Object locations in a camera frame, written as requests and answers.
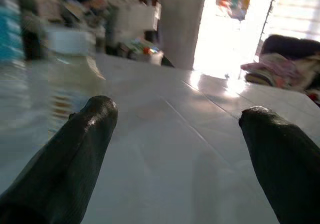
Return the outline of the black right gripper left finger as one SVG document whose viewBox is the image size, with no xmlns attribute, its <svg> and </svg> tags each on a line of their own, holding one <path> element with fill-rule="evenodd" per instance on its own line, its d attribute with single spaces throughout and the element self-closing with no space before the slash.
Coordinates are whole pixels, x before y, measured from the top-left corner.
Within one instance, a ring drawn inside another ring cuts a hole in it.
<svg viewBox="0 0 320 224">
<path fill-rule="evenodd" d="M 79 224 L 118 120 L 116 103 L 91 97 L 0 196 L 3 224 Z"/>
</svg>

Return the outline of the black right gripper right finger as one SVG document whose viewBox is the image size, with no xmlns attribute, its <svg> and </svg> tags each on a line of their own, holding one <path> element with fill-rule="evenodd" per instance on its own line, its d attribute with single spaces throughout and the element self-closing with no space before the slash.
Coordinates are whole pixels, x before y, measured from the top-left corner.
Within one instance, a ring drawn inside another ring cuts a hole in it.
<svg viewBox="0 0 320 224">
<path fill-rule="evenodd" d="M 297 125 L 254 106 L 238 120 L 257 180 L 281 224 L 320 222 L 320 148 Z"/>
</svg>

